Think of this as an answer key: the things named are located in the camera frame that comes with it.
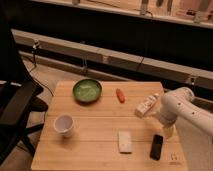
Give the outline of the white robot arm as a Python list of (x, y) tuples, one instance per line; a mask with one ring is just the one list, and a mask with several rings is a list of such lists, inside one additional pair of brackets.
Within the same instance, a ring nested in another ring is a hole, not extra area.
[(161, 97), (161, 107), (156, 118), (164, 127), (171, 127), (182, 117), (213, 137), (213, 114), (193, 104), (195, 95), (188, 87), (181, 87)]

